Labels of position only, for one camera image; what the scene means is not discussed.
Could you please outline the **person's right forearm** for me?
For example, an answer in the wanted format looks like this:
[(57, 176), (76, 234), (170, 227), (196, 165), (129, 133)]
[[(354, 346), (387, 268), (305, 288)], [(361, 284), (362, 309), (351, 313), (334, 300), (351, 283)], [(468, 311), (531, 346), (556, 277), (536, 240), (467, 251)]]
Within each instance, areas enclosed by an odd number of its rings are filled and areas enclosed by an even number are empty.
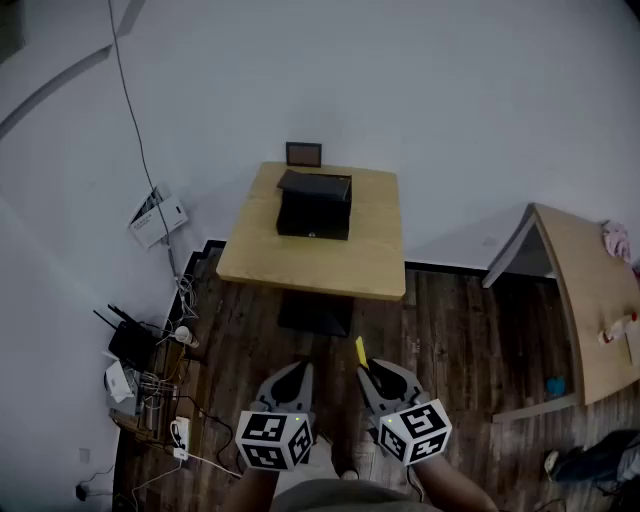
[(499, 512), (489, 495), (443, 456), (435, 455), (412, 468), (432, 505), (442, 512)]

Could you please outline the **white network device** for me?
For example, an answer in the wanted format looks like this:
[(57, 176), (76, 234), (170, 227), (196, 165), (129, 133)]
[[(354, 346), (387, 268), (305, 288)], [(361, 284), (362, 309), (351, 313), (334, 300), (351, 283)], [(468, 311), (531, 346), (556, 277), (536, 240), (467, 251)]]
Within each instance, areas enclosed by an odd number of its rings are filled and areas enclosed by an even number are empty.
[(107, 389), (116, 403), (134, 397), (133, 389), (119, 360), (106, 369), (104, 377)]

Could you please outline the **person's left forearm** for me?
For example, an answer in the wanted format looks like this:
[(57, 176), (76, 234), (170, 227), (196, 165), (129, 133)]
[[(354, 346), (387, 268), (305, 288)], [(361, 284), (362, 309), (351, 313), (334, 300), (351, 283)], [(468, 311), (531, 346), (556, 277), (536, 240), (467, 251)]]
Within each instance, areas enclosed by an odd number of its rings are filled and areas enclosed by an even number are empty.
[(247, 469), (238, 483), (239, 512), (269, 512), (280, 473)]

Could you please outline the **person's grey shirt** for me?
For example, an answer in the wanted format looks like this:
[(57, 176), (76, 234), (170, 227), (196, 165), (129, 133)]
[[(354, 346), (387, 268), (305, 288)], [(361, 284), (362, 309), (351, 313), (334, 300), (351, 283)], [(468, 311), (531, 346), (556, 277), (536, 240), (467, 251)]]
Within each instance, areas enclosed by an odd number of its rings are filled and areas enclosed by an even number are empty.
[(442, 512), (366, 481), (308, 480), (277, 495), (270, 512)]

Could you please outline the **black box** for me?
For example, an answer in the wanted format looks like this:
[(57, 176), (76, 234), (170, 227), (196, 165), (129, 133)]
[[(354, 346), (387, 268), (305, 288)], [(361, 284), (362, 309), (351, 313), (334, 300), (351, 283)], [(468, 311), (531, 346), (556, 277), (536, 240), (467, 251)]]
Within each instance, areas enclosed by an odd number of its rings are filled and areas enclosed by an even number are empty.
[(276, 229), (281, 236), (346, 241), (352, 206), (352, 176), (287, 169), (277, 187), (281, 206)]

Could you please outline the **large wooden desk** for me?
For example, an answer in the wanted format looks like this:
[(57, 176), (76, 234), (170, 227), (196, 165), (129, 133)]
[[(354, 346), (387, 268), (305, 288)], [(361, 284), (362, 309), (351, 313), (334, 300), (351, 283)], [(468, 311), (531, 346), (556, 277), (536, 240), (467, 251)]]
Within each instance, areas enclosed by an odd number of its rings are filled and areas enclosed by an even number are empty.
[(598, 334), (623, 316), (636, 313), (640, 319), (640, 286), (632, 267), (608, 254), (597, 223), (543, 204), (529, 204), (513, 235), (491, 262), (482, 286), (491, 287), (507, 271), (532, 230), (538, 232), (558, 285), (571, 347), (574, 391), (495, 414), (494, 424), (587, 406), (640, 380), (640, 366), (632, 364), (623, 343), (598, 341)]

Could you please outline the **black table base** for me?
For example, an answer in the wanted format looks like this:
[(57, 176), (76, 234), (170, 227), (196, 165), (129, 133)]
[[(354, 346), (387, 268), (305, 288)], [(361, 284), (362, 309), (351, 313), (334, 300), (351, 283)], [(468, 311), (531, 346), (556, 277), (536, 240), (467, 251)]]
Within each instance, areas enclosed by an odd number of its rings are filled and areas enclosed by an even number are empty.
[(348, 337), (351, 331), (354, 298), (285, 290), (278, 325), (324, 336)]

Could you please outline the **white power strip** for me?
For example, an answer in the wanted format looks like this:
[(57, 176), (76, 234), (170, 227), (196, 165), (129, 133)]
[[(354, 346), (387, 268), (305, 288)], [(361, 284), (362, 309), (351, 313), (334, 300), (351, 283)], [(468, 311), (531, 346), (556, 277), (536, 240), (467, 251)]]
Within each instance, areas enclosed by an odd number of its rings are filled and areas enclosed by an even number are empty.
[(190, 420), (177, 416), (170, 423), (170, 434), (173, 444), (173, 456), (181, 461), (189, 459)]

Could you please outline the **small wooden table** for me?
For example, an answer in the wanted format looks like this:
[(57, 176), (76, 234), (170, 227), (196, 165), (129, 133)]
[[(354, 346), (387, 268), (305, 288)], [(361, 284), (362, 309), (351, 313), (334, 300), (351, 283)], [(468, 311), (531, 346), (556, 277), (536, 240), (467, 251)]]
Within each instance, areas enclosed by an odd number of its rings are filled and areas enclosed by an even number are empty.
[(398, 180), (394, 173), (324, 166), (352, 178), (346, 241), (281, 236), (277, 183), (286, 166), (261, 164), (217, 265), (227, 281), (315, 293), (399, 300), (405, 294), (405, 258)]

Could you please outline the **white wall network box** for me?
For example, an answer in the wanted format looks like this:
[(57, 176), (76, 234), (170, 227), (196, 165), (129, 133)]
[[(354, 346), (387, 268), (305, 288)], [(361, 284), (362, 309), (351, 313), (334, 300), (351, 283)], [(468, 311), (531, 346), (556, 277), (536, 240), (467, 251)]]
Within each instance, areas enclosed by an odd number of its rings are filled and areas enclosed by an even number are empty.
[(129, 221), (128, 230), (145, 250), (188, 222), (186, 209), (168, 188), (154, 187)]

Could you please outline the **pale bottle with red cap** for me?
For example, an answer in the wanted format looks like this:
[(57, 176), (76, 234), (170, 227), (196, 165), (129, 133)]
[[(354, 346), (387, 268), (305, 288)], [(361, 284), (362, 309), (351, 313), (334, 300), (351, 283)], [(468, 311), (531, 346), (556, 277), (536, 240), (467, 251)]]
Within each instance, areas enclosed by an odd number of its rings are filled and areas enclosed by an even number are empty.
[(639, 325), (638, 320), (637, 312), (621, 316), (598, 334), (599, 343), (609, 345), (626, 339), (631, 334), (632, 329)]

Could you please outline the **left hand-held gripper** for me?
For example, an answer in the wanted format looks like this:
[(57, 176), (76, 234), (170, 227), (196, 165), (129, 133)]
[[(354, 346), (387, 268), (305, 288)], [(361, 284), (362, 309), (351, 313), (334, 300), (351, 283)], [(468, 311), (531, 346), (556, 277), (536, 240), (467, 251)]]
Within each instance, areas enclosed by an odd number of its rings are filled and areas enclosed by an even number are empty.
[(295, 362), (260, 386), (240, 414), (235, 442), (248, 468), (293, 471), (314, 444), (313, 365)]

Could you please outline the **pink cloth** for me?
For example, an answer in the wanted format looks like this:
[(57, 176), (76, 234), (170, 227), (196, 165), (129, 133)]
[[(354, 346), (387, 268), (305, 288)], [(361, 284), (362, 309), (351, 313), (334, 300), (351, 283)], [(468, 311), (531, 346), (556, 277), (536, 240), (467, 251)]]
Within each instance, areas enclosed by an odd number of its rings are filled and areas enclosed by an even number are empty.
[(625, 227), (618, 222), (608, 220), (601, 226), (606, 251), (612, 257), (626, 263), (631, 262), (631, 243)]

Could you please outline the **black router with antennas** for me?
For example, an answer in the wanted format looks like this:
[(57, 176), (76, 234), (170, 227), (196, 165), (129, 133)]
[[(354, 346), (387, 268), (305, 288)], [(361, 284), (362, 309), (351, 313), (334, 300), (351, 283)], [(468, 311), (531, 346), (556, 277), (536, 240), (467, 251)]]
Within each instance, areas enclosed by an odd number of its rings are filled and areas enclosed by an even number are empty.
[(159, 339), (124, 311), (111, 304), (108, 304), (107, 307), (121, 319), (121, 322), (115, 326), (94, 310), (100, 319), (114, 329), (113, 337), (108, 346), (109, 351), (126, 366), (138, 372), (146, 371), (156, 352)]

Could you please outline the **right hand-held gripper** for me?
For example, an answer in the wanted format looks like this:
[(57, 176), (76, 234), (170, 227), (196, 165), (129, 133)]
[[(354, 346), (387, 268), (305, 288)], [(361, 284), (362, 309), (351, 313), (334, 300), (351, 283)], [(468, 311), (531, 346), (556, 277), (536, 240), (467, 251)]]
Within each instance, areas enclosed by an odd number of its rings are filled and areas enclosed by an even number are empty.
[(381, 417), (377, 443), (387, 454), (411, 466), (444, 451), (452, 424), (439, 399), (388, 414), (386, 400), (416, 400), (424, 389), (416, 375), (386, 360), (370, 359), (358, 368), (360, 390), (371, 417)]

